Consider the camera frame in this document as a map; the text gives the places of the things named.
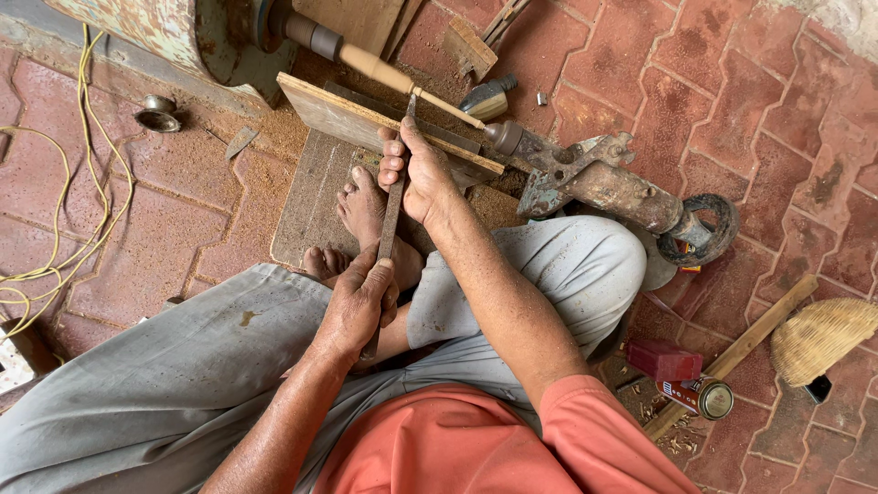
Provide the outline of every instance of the orange t-shirt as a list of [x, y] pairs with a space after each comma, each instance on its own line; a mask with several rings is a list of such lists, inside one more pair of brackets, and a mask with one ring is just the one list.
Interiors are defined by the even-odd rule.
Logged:
[[542, 441], [464, 384], [400, 396], [350, 425], [313, 492], [701, 493], [592, 376], [553, 383], [540, 408]]

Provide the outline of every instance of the hand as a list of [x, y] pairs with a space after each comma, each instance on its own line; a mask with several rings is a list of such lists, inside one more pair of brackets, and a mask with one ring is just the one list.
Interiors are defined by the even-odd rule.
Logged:
[[399, 288], [393, 279], [393, 261], [375, 264], [378, 245], [373, 244], [351, 261], [335, 282], [326, 315], [313, 345], [340, 356], [353, 366], [378, 324], [382, 328], [396, 318]]
[[402, 196], [402, 206], [406, 214], [425, 224], [445, 206], [447, 200], [462, 196], [451, 177], [448, 157], [427, 143], [412, 117], [402, 119], [399, 132], [405, 146], [395, 140], [396, 133], [392, 129], [383, 127], [378, 130], [378, 136], [385, 140], [385, 157], [379, 164], [378, 184], [385, 191], [390, 190], [390, 185], [399, 177], [397, 171], [402, 170], [399, 156], [408, 146], [412, 157], [408, 163], [409, 183]]

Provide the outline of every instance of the sleeve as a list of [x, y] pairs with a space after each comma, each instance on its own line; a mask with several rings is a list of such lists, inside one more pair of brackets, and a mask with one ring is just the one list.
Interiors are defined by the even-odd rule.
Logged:
[[594, 377], [554, 382], [541, 405], [543, 443], [584, 492], [701, 493]]

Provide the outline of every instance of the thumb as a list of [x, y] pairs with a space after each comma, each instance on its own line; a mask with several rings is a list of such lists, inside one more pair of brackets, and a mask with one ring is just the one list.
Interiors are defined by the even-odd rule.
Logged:
[[374, 299], [380, 301], [392, 281], [393, 261], [388, 258], [383, 258], [369, 270], [369, 274], [366, 276], [366, 280], [363, 282], [360, 290], [363, 291], [370, 300]]
[[421, 130], [418, 128], [418, 124], [415, 123], [414, 118], [406, 115], [402, 119], [401, 124], [402, 125], [399, 126], [399, 137], [402, 138], [402, 141], [406, 144], [409, 150], [412, 151], [413, 155], [429, 152], [433, 148], [433, 146], [424, 139], [424, 136], [421, 134]]

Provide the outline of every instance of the can lid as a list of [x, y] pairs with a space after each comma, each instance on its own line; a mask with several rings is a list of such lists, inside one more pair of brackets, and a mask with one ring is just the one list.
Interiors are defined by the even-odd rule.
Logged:
[[734, 403], [735, 397], [725, 382], [712, 382], [702, 391], [702, 415], [709, 420], [719, 420], [729, 415]]

